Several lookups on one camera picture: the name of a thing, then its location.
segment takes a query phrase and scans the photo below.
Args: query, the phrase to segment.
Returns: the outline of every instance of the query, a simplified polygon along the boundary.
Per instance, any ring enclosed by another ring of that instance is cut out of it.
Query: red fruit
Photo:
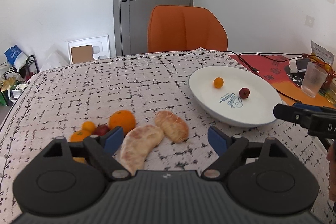
[[[242,88],[241,90],[239,90],[239,96],[242,99],[246,99],[248,98],[250,95],[250,90],[248,88]]]
[[[93,131],[92,135],[104,136],[109,131],[110,129],[107,127],[107,125],[102,124],[100,126],[97,126],[97,128]]]

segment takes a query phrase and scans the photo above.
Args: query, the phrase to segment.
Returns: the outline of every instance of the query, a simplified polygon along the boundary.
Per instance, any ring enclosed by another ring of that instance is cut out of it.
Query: oval plate
[[[213,86],[215,78],[224,79],[220,89]],[[209,66],[194,71],[189,87],[197,102],[211,116],[232,126],[251,128],[275,121],[273,107],[282,104],[278,92],[259,76],[228,66]],[[248,88],[243,100],[239,90]]]

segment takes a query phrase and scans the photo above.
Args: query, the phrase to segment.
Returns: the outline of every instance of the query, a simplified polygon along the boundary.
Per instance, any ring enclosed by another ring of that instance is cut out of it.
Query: chair backrest
[[[193,6],[156,6],[148,24],[148,52],[197,48],[227,50],[227,35],[207,9]]]

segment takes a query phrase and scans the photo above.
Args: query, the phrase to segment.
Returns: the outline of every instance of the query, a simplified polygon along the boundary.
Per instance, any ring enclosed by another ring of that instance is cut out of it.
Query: patterned tablecloth
[[[39,73],[1,127],[0,223],[10,223],[20,214],[12,183],[42,148],[56,136],[69,138],[85,120],[106,123],[120,109],[131,110],[138,124],[153,124],[155,112],[168,109],[189,125],[185,143],[172,144],[164,138],[149,154],[145,168],[150,170],[200,173],[217,159],[207,141],[211,125],[250,141],[264,141],[267,136],[278,138],[315,174],[320,184],[312,213],[324,223],[335,221],[333,204],[328,200],[325,151],[307,136],[307,130],[288,122],[276,121],[245,130],[210,117],[195,102],[188,87],[189,75],[210,65],[245,69],[223,53],[202,50],[117,57]]]

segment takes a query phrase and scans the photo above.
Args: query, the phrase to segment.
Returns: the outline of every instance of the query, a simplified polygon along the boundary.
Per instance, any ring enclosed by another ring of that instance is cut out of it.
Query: floor
[[[2,121],[6,118],[10,109],[8,106],[0,106],[0,124],[2,124]]]

